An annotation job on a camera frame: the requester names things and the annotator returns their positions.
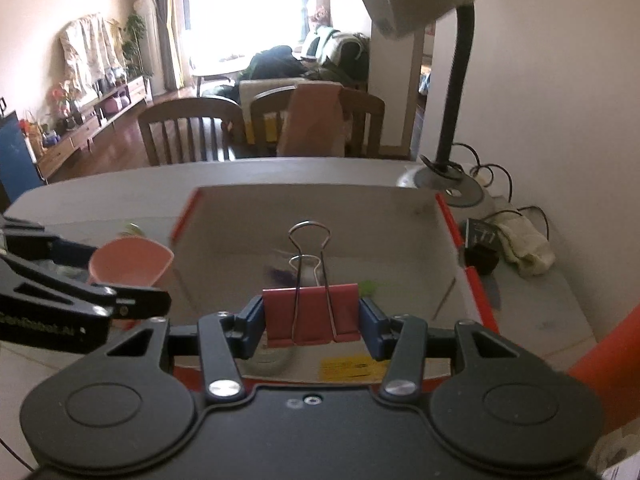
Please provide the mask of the sofa with clothes pile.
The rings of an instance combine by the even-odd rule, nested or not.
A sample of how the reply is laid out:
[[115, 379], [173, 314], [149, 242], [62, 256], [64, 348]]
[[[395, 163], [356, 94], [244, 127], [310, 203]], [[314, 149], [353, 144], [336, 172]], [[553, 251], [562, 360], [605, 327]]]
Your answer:
[[247, 104], [252, 98], [250, 87], [254, 87], [257, 94], [277, 88], [277, 80], [289, 86], [290, 79], [334, 81], [348, 88], [366, 88], [369, 61], [367, 35], [320, 26], [308, 34], [299, 54], [290, 46], [277, 46], [255, 54], [239, 74], [229, 96], [238, 104]]

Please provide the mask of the cream crumpled cloth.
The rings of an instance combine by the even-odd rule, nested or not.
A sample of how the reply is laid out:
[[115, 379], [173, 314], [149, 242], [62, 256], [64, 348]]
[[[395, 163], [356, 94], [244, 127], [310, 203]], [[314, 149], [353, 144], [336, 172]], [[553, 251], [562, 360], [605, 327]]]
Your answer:
[[498, 229], [503, 255], [522, 278], [546, 274], [555, 263], [555, 254], [547, 237], [529, 218], [515, 211], [500, 211], [491, 223]]

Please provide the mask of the wooden chair with cloth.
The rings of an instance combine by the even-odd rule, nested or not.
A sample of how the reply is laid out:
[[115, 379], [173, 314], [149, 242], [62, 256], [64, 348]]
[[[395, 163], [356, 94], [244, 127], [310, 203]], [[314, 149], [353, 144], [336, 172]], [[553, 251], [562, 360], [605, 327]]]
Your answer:
[[335, 82], [299, 82], [250, 102], [258, 152], [278, 157], [381, 156], [385, 103]]

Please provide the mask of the red cardboard box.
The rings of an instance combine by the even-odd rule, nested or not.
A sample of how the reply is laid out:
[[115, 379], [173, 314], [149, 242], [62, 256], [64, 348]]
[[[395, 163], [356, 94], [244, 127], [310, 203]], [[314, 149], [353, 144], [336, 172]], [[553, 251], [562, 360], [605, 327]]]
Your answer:
[[329, 362], [366, 347], [357, 315], [335, 296], [350, 288], [390, 316], [437, 328], [462, 318], [495, 327], [486, 292], [463, 260], [444, 198], [427, 190], [352, 184], [204, 186], [184, 206], [169, 245], [170, 319], [241, 311], [267, 296], [268, 326], [253, 378], [328, 382]]

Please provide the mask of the white round coffee table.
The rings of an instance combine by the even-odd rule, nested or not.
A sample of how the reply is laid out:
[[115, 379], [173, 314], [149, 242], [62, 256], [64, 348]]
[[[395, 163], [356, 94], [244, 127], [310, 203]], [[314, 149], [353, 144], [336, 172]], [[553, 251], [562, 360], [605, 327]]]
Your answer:
[[196, 66], [191, 70], [192, 78], [195, 81], [196, 95], [202, 95], [202, 87], [205, 81], [225, 79], [232, 81], [233, 77], [247, 69], [250, 65], [248, 56], [230, 58], [230, 60], [217, 61]]

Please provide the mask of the dark wooden dining chair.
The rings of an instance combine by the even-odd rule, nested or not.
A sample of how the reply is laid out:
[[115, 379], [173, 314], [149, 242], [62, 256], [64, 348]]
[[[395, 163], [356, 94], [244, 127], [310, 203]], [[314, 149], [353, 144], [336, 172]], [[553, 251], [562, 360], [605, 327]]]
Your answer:
[[222, 96], [191, 96], [148, 106], [138, 126], [151, 166], [228, 162], [246, 143], [241, 107]]

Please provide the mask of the small black device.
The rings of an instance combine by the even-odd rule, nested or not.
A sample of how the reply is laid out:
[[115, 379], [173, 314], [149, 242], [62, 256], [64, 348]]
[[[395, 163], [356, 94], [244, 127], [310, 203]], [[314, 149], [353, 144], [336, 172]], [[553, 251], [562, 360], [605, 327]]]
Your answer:
[[501, 252], [501, 242], [495, 226], [485, 221], [469, 218], [464, 225], [464, 261], [480, 276], [495, 270]]

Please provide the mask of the blue board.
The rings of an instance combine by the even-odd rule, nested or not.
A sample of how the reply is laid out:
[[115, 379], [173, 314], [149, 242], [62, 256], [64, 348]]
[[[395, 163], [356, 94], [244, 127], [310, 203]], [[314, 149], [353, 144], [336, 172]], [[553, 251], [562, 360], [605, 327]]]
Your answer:
[[44, 185], [15, 112], [1, 118], [0, 178], [2, 210], [24, 193]]

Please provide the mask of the green potted plant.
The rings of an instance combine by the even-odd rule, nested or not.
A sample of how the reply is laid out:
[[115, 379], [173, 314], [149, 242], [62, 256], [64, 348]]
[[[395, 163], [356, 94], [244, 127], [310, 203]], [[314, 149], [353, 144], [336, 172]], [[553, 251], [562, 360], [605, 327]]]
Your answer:
[[145, 68], [141, 44], [145, 38], [145, 24], [137, 12], [132, 12], [122, 28], [122, 55], [129, 79], [140, 76], [149, 77], [151, 73]]

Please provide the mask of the wooden tv cabinet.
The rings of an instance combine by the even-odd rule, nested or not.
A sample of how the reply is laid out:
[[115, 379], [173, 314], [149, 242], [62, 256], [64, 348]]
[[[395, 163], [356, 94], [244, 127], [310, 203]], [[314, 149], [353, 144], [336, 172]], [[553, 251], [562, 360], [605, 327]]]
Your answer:
[[91, 151], [93, 139], [107, 127], [114, 127], [122, 116], [141, 103], [151, 101], [151, 86], [145, 76], [139, 76], [114, 87], [99, 99], [93, 100], [80, 112], [82, 123], [62, 134], [60, 140], [36, 159], [36, 166], [44, 180], [48, 180], [76, 151]]

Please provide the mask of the red binder clip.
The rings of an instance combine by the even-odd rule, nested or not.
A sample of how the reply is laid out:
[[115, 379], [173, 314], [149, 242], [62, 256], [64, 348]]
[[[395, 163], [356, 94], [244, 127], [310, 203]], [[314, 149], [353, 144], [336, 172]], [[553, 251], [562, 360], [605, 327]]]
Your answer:
[[[324, 233], [315, 254], [304, 252], [303, 244], [296, 240], [297, 234], [309, 229]], [[318, 221], [305, 220], [288, 230], [288, 240], [296, 249], [288, 260], [295, 271], [294, 285], [262, 292], [268, 346], [322, 346], [358, 340], [359, 287], [355, 283], [332, 285], [326, 268], [331, 230]]]

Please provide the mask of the pink cloth on chair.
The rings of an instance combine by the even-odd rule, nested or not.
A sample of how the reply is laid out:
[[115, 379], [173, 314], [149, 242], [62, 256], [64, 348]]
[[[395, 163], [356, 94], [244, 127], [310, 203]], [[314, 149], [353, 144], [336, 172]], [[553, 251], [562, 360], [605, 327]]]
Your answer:
[[346, 119], [337, 82], [301, 82], [291, 94], [279, 157], [344, 157]]

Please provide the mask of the pink heart-shaped bowl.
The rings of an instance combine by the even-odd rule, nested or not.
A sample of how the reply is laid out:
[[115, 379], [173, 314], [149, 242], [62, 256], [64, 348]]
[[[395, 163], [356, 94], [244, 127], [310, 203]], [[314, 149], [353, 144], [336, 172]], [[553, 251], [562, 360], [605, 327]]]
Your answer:
[[151, 287], [160, 284], [174, 262], [166, 246], [141, 236], [124, 236], [98, 248], [88, 263], [89, 283]]

